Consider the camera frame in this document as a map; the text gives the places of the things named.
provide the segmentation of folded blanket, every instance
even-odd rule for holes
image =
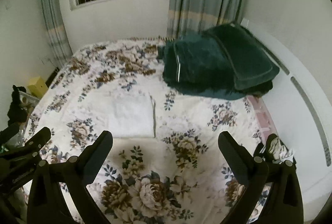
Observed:
[[[258,40],[236,23],[216,26],[205,31],[219,44],[234,71],[234,85],[245,90],[272,80],[277,67],[258,47]]]
[[[165,82],[187,95],[235,100],[272,89],[279,68],[241,26],[189,34],[158,48]]]

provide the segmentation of wall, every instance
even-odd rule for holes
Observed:
[[[332,103],[330,0],[247,0],[244,17],[290,49]]]
[[[70,6],[70,0],[60,0],[73,52],[99,41],[166,36],[169,0],[101,0],[73,10]]]
[[[0,0],[0,130],[7,127],[12,86],[47,79],[54,66],[39,0]]]

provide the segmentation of bed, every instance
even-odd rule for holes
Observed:
[[[112,98],[148,95],[154,137],[114,138],[91,196],[111,223],[219,223],[243,193],[243,186],[219,151],[228,131],[253,154],[274,132],[259,99],[235,101],[181,95],[162,79],[157,46],[164,40],[128,39],[93,44],[76,52],[58,73],[32,113],[25,140],[44,126],[51,140],[41,149],[49,163],[79,155],[112,122],[100,107]],[[138,108],[128,110],[126,123]],[[74,219],[81,222],[65,184],[60,183]],[[29,196],[31,182],[23,187]],[[266,186],[249,222],[261,211]]]

